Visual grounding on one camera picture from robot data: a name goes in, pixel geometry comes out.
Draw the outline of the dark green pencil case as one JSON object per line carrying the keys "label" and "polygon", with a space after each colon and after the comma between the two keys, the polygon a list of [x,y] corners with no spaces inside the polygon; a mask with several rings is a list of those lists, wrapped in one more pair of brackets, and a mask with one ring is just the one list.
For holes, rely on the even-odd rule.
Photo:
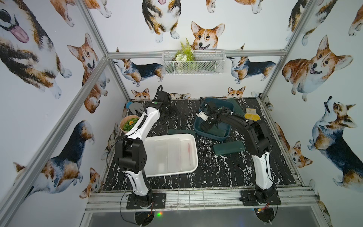
{"label": "dark green pencil case", "polygon": [[195,131],[192,130],[175,130],[175,129],[169,129],[167,132],[167,135],[174,135],[174,134],[190,134],[193,137],[196,136]]}

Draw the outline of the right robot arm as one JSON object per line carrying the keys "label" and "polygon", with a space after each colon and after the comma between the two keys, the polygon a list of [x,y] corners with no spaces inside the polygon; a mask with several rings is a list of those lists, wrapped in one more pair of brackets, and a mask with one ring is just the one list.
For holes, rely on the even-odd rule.
{"label": "right robot arm", "polygon": [[241,201],[268,203],[277,194],[277,189],[270,169],[269,157],[272,139],[266,124],[262,120],[248,120],[225,107],[208,112],[198,110],[196,116],[202,119],[200,128],[203,131],[208,131],[218,123],[225,123],[242,134],[245,150],[252,156],[256,179],[254,194],[242,197]]}

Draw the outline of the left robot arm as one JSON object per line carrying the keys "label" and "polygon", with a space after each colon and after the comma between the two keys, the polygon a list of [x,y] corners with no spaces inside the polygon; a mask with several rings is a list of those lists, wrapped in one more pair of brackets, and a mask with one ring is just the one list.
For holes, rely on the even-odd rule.
{"label": "left robot arm", "polygon": [[142,105],[144,112],[136,125],[114,144],[118,166],[128,177],[132,191],[137,197],[149,197],[149,185],[144,167],[147,154],[144,142],[156,122],[165,123],[178,115],[178,109],[171,102],[153,100]]}

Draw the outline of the teal plastic storage box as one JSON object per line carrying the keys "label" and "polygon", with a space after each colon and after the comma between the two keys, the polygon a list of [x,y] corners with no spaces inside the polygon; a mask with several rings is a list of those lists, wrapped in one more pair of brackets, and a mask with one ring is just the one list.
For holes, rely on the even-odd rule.
{"label": "teal plastic storage box", "polygon": [[[212,110],[217,110],[222,107],[229,109],[231,111],[234,110],[234,105],[231,102],[226,101],[225,99],[218,99],[213,97],[206,97],[204,99],[207,104],[212,104]],[[204,121],[200,117],[196,117],[194,122],[194,130],[200,135],[217,141],[224,141],[228,138],[231,130],[231,126],[226,123],[218,123],[216,126],[214,125],[207,132],[203,131],[200,126]]]}

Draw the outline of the white plastic storage box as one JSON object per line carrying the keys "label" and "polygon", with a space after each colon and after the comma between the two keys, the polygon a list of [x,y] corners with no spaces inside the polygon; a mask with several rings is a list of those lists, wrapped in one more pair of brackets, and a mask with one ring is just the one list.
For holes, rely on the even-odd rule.
{"label": "white plastic storage box", "polygon": [[191,134],[147,137],[144,146],[146,177],[188,174],[199,165],[196,140]]}

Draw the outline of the grey work glove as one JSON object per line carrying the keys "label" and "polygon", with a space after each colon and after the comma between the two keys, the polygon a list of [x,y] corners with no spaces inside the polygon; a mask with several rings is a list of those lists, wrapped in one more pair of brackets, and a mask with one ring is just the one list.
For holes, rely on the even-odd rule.
{"label": "grey work glove", "polygon": [[142,103],[139,102],[131,102],[129,101],[126,105],[125,108],[130,110],[130,112],[133,115],[136,115],[137,113],[143,114],[144,113],[144,106]]}

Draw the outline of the yellow work glove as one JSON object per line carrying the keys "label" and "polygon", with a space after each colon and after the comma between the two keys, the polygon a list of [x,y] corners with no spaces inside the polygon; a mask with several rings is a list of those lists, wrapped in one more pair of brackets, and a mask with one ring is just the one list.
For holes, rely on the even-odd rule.
{"label": "yellow work glove", "polygon": [[254,108],[247,108],[244,117],[245,117],[245,119],[252,120],[252,121],[261,120],[261,117],[256,113],[256,109],[254,109]]}

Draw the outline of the beige pot with green plant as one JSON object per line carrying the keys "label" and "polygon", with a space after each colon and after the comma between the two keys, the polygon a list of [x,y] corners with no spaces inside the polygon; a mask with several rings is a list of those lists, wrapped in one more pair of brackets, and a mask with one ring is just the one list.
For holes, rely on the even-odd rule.
{"label": "beige pot with green plant", "polygon": [[121,120],[119,127],[123,133],[127,134],[135,126],[138,120],[138,116],[129,115]]}

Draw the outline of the artificial fern plant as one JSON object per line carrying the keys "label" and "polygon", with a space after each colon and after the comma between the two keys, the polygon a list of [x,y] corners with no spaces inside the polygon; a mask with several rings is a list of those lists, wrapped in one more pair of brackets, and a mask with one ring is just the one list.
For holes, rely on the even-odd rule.
{"label": "artificial fern plant", "polygon": [[175,55],[174,62],[178,73],[187,73],[192,70],[192,63],[195,61],[194,50],[188,39],[181,42],[181,49]]}

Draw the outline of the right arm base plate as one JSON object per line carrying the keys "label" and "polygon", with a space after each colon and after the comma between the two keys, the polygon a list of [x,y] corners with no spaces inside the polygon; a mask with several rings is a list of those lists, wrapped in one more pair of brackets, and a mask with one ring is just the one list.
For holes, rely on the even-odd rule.
{"label": "right arm base plate", "polygon": [[270,190],[250,190],[241,191],[241,197],[239,200],[244,206],[265,206],[268,203],[270,205],[281,205],[281,200],[278,196],[278,192],[274,189]]}

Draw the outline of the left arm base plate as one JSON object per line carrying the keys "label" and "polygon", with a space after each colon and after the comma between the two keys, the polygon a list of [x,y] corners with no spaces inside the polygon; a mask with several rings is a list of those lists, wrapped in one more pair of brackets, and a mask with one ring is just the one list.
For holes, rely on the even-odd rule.
{"label": "left arm base plate", "polygon": [[127,199],[126,209],[139,210],[139,209],[164,209],[166,202],[166,193],[151,193],[146,196],[139,196],[131,194]]}

